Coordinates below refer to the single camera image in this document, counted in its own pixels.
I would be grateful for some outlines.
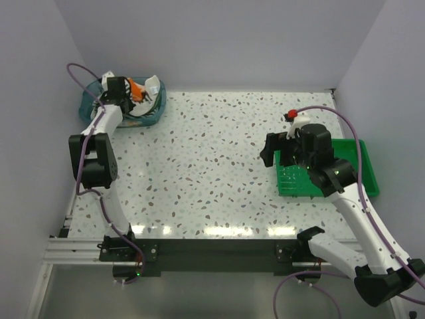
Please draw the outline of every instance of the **green bin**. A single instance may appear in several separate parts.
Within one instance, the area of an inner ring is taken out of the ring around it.
[[[343,158],[351,162],[353,167],[358,169],[357,151],[355,140],[334,139],[332,146],[335,150],[335,157]],[[367,154],[365,143],[360,140],[361,158],[363,164],[363,185],[369,197],[379,194],[379,188],[372,164]],[[279,165],[280,151],[274,154],[276,170],[278,172],[278,188],[281,196],[321,196],[322,192],[312,184],[305,169],[296,165],[283,167]]]

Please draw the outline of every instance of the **terrazzo surface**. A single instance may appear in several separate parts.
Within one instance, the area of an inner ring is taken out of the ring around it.
[[[259,157],[267,133],[288,129],[284,113],[310,105],[334,107],[329,93],[168,92],[167,109],[150,128],[112,136],[124,214],[137,238],[290,239],[320,226],[353,239],[327,199],[280,197],[276,168]],[[336,116],[309,111],[342,138]],[[91,195],[77,197],[68,238],[102,238]]]

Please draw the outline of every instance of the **table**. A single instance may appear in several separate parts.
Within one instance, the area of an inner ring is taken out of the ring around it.
[[[280,197],[275,168],[259,157],[267,133],[288,129],[284,113],[321,105],[329,92],[168,92],[167,108],[150,128],[112,136],[116,181],[137,238],[293,239],[320,226],[339,240],[354,239],[336,208],[321,197]],[[312,110],[312,122],[342,138],[337,117]],[[104,235],[91,195],[77,197],[68,238]]]

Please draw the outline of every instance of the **purple cable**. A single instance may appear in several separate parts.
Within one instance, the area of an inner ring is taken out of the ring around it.
[[[89,95],[91,95],[91,97],[93,97],[95,99],[95,101],[97,103],[99,103],[100,107],[103,109],[103,111],[105,110],[105,106],[104,104],[99,100],[99,98],[94,95],[92,92],[90,92],[87,88],[84,87],[84,85],[78,81],[78,79],[73,75],[73,73],[70,70],[70,66],[77,66],[79,68],[83,68],[84,70],[86,70],[87,72],[89,72],[92,76],[94,76],[95,78],[98,78],[92,71],[90,71],[89,69],[87,69],[85,66],[82,66],[80,64],[77,63],[68,63],[66,65],[66,69],[68,71],[68,74],[71,76],[71,78],[75,81],[75,83],[77,83],[77,85],[79,85],[85,92],[87,92]],[[108,214],[106,213],[106,208],[104,205],[104,200],[102,197],[102,194],[95,190],[95,189],[86,189],[85,191],[81,191],[80,192],[80,184],[81,184],[81,177],[82,177],[82,168],[84,166],[84,158],[86,157],[86,150],[87,150],[87,144],[88,144],[88,140],[90,139],[90,137],[92,137],[94,130],[96,128],[96,126],[98,125],[99,121],[102,119],[104,115],[104,112],[101,112],[99,114],[99,116],[94,120],[93,122],[93,126],[92,129],[89,131],[88,135],[84,138],[84,141],[82,143],[82,149],[81,149],[81,156],[80,156],[80,162],[78,163],[78,173],[77,173],[77,178],[76,178],[76,194],[78,196],[87,194],[87,193],[94,193],[99,197],[99,202],[100,202],[100,208],[102,210],[102,215],[104,216],[104,219],[106,220],[106,222],[111,225],[111,228],[113,231],[116,232],[116,234],[118,236],[120,236],[120,238],[125,241],[129,246],[133,247],[141,256],[141,273],[143,274],[144,270],[145,270],[145,255],[143,254],[143,251],[141,251],[141,249],[136,246],[133,242],[131,242],[130,240],[128,240],[127,238],[124,237],[124,234],[122,234],[120,232],[120,230],[118,228],[116,228],[116,226],[112,223],[111,219],[108,217]],[[139,277],[135,277],[129,281],[125,281],[124,284],[131,284],[133,282],[135,282]]]
[[[273,294],[273,313],[274,313],[274,318],[275,319],[279,319],[278,318],[278,311],[276,309],[276,300],[278,298],[278,293],[279,293],[279,289],[282,287],[282,285],[289,281],[289,279],[295,277],[295,276],[299,276],[302,274],[326,274],[327,276],[333,276],[333,277],[339,277],[339,278],[347,278],[347,276],[343,275],[343,274],[334,274],[332,272],[327,272],[327,271],[322,271],[322,270],[309,270],[309,271],[300,271],[300,272],[295,272],[293,274],[290,274],[289,276],[287,276],[285,279],[283,279],[281,282],[279,282],[279,285],[276,287],[274,294]],[[329,299],[332,301],[332,303],[335,305],[337,311],[338,311],[338,319],[342,319],[343,315],[341,312],[341,308],[339,307],[337,301],[334,299],[334,297],[332,297],[326,290],[324,290],[323,288],[317,287],[317,286],[312,286],[312,288],[324,293],[326,296],[329,297]]]
[[[344,122],[348,125],[348,127],[350,127],[350,130],[353,133],[354,139],[356,141],[357,161],[359,163],[359,172],[357,174],[357,190],[359,192],[359,197],[360,197],[361,204],[363,206],[363,209],[365,210],[366,216],[369,218],[369,221],[371,222],[371,224],[373,226],[373,229],[377,232],[379,238],[381,238],[381,240],[383,241],[383,243],[385,244],[385,246],[388,248],[388,250],[391,252],[391,254],[393,254],[393,255],[396,254],[396,251],[394,250],[394,248],[392,247],[392,245],[388,242],[388,240],[385,238],[385,235],[383,234],[383,232],[381,231],[381,229],[377,225],[377,222],[373,218],[372,214],[366,210],[366,208],[367,208],[367,202],[366,202],[365,194],[363,193],[363,188],[362,188],[362,171],[363,170],[362,170],[362,159],[361,159],[360,141],[359,141],[359,137],[357,135],[357,132],[354,129],[354,126],[352,125],[352,123],[344,115],[342,115],[338,111],[336,111],[336,110],[334,110],[332,108],[328,108],[326,106],[307,106],[305,108],[300,108],[299,110],[297,110],[297,112],[303,112],[303,111],[315,110],[315,109],[330,111],[330,112],[338,115],[340,118],[342,118],[344,120]],[[413,272],[413,270],[410,269],[409,266],[406,265],[406,263],[399,256],[395,256],[395,259],[406,270],[406,272],[423,289],[425,289],[425,282],[423,282],[418,276],[416,276],[416,274]],[[423,302],[423,301],[416,300],[416,299],[413,299],[413,298],[410,298],[410,297],[407,297],[407,298],[409,298],[409,301],[415,302],[417,304],[425,304],[425,302]]]

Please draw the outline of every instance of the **purple hose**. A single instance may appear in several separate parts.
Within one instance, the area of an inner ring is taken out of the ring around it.
[[[333,277],[339,277],[339,278],[347,278],[347,276],[345,276],[343,274],[334,274],[332,272],[327,272],[327,271],[322,271],[322,270],[300,271],[300,272],[295,272],[293,274],[290,274],[285,279],[283,279],[281,282],[279,282],[279,285],[276,287],[276,289],[274,291],[274,294],[273,294],[273,313],[274,313],[274,318],[275,319],[278,319],[278,311],[276,309],[276,299],[278,298],[279,289],[289,279],[291,279],[291,278],[293,278],[295,276],[303,275],[303,274],[326,274],[327,276],[333,276]],[[342,319],[343,315],[342,315],[342,312],[341,312],[341,308],[339,307],[336,299],[334,299],[334,297],[332,297],[323,288],[320,288],[320,287],[317,287],[317,286],[312,286],[312,288],[317,289],[318,291],[324,293],[326,296],[329,297],[329,299],[332,301],[332,303],[335,305],[335,307],[336,307],[336,309],[338,311],[338,319]]]
[[[82,66],[80,64],[77,63],[68,63],[66,65],[66,69],[68,71],[68,74],[71,76],[71,78],[75,81],[75,83],[77,83],[77,85],[79,85],[84,91],[86,91],[89,95],[91,95],[91,97],[93,97],[95,99],[95,101],[97,103],[99,103],[100,107],[103,109],[103,111],[105,110],[105,106],[104,104],[99,100],[99,98],[94,95],[92,92],[90,92],[87,88],[84,87],[84,85],[77,80],[77,78],[73,75],[73,73],[70,70],[70,66],[77,66],[79,68],[83,68],[84,70],[86,70],[87,72],[89,72],[92,76],[94,76],[95,78],[98,78],[92,71],[90,71],[89,69],[87,69],[85,66]],[[145,270],[145,255],[143,254],[143,251],[141,251],[141,249],[136,246],[133,242],[131,242],[130,240],[128,240],[127,238],[124,237],[124,234],[122,234],[120,232],[120,230],[118,228],[115,227],[115,225],[112,223],[111,219],[108,217],[108,214],[106,213],[106,208],[104,205],[104,200],[102,197],[102,194],[95,190],[95,189],[86,189],[84,191],[80,192],[80,184],[81,184],[81,177],[82,177],[82,168],[84,167],[84,158],[86,157],[86,150],[87,150],[87,144],[88,144],[88,140],[90,139],[90,137],[92,137],[94,130],[96,129],[96,126],[98,125],[99,121],[102,119],[104,115],[104,112],[101,112],[99,114],[99,116],[94,120],[93,125],[91,130],[89,131],[88,135],[84,138],[84,141],[82,143],[82,149],[81,149],[81,156],[80,156],[80,162],[78,163],[78,173],[77,173],[77,178],[76,178],[76,194],[78,196],[87,194],[87,193],[94,193],[99,197],[99,202],[100,202],[100,208],[102,210],[102,214],[104,216],[104,219],[106,220],[106,222],[111,225],[111,228],[113,231],[116,232],[116,234],[118,236],[120,236],[120,238],[125,241],[129,246],[133,247],[141,256],[141,273],[144,272]],[[133,282],[135,282],[139,277],[135,277],[129,281],[125,281],[124,284],[131,284]]]
[[[394,250],[394,248],[392,247],[392,245],[388,242],[388,240],[385,238],[383,232],[380,230],[380,228],[377,225],[377,222],[373,218],[372,214],[366,210],[366,208],[367,208],[367,202],[366,202],[365,194],[363,193],[363,188],[362,188],[362,171],[363,170],[362,170],[362,159],[361,159],[360,141],[359,141],[359,137],[357,136],[356,130],[354,129],[354,126],[352,125],[352,123],[350,121],[348,121],[348,119],[344,115],[340,114],[338,111],[336,111],[336,110],[334,110],[332,108],[327,108],[326,106],[307,106],[305,108],[300,108],[297,111],[298,112],[303,112],[303,111],[306,111],[306,110],[315,110],[315,109],[327,110],[327,111],[330,111],[330,112],[338,115],[340,118],[342,118],[344,120],[344,122],[348,125],[348,127],[350,127],[350,130],[353,133],[354,139],[356,141],[357,161],[359,163],[359,172],[357,174],[358,175],[358,177],[357,177],[357,190],[359,191],[359,197],[360,197],[361,204],[363,206],[363,209],[365,210],[366,216],[369,218],[369,221],[371,222],[371,224],[373,226],[373,229],[377,232],[379,238],[381,238],[381,240],[383,241],[383,243],[385,244],[385,246],[388,248],[388,250],[391,252],[391,254],[395,254],[396,251]],[[423,282],[418,276],[416,276],[416,274],[413,272],[413,270],[410,269],[409,266],[406,265],[406,263],[400,257],[396,256],[395,259],[406,270],[406,272],[423,289],[425,289],[425,282]],[[423,301],[415,300],[415,299],[412,299],[412,298],[410,298],[410,301],[415,302],[417,304],[425,304],[425,302],[423,302]]]

